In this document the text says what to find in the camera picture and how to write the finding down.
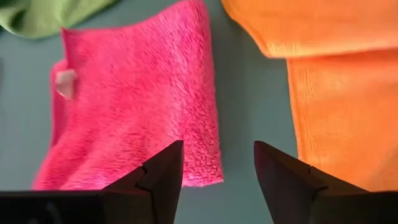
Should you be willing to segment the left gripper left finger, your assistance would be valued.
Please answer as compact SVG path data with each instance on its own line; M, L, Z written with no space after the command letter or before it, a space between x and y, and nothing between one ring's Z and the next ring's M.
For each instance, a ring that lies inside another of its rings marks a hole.
M104 224L174 224L183 179L178 140L104 188Z

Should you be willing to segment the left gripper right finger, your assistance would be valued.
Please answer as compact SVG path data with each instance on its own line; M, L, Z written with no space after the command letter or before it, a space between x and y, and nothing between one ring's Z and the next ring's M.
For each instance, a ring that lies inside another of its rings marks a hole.
M320 193L367 192L262 141L254 142L254 167L274 224L310 224Z

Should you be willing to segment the pink microfiber towel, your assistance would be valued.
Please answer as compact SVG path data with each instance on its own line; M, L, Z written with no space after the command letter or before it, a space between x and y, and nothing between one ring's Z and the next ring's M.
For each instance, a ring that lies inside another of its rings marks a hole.
M72 96L53 91L53 134L33 188L100 189L183 141L185 187L223 181L210 18L181 0L137 24L63 30Z

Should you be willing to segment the orange microfiber towel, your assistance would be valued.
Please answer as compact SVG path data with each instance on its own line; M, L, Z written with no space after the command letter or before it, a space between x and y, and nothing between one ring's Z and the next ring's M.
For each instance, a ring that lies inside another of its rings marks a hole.
M221 0L287 62L298 156L366 190L398 190L398 0Z

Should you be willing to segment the green microfiber towel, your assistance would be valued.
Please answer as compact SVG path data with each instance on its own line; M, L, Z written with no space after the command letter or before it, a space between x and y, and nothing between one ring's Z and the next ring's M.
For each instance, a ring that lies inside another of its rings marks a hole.
M0 0L0 32L41 39L72 27L120 0Z

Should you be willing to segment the green table mat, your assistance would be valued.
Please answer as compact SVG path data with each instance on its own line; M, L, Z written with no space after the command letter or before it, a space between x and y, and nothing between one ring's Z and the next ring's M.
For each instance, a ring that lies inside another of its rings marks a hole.
M253 144L296 155L286 64L205 0L211 19L224 181L181 191L175 224L272 224L254 170ZM49 71L63 58L59 36L0 33L0 190L28 189L51 136Z

